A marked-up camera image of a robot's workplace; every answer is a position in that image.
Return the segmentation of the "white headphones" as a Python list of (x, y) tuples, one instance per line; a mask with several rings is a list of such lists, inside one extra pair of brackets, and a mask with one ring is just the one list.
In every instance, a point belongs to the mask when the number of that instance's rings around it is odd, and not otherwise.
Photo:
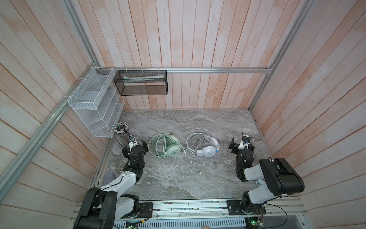
[(220, 149), (216, 138), (201, 132), (190, 134), (186, 139), (186, 145), (191, 153), (207, 158), (215, 156)]

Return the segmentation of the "mint green headphones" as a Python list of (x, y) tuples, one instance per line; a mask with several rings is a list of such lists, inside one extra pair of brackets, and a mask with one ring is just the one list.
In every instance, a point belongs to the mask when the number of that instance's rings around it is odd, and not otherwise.
[(179, 139), (172, 133), (153, 136), (148, 143), (148, 149), (150, 154), (156, 158), (174, 157), (181, 152), (186, 153)]

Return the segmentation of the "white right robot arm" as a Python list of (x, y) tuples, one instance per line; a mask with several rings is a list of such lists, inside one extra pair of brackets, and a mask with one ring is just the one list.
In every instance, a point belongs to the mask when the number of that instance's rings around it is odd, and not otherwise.
[(232, 140), (228, 148), (236, 155), (235, 171), (240, 181), (263, 181), (257, 188), (245, 191), (241, 200), (226, 202), (230, 215), (265, 214), (266, 202), (305, 190), (303, 179), (284, 158), (260, 159), (253, 165), (255, 147), (248, 136), (242, 136), (239, 144)]

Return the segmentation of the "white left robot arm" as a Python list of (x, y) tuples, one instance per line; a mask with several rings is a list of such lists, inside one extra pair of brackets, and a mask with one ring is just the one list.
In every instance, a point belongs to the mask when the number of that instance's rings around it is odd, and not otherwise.
[(75, 229), (112, 229), (122, 217), (141, 217), (139, 197), (125, 192), (142, 177), (144, 156), (149, 151), (147, 143), (136, 142), (131, 136), (123, 155), (128, 159), (119, 177), (110, 183), (87, 191), (74, 222)]

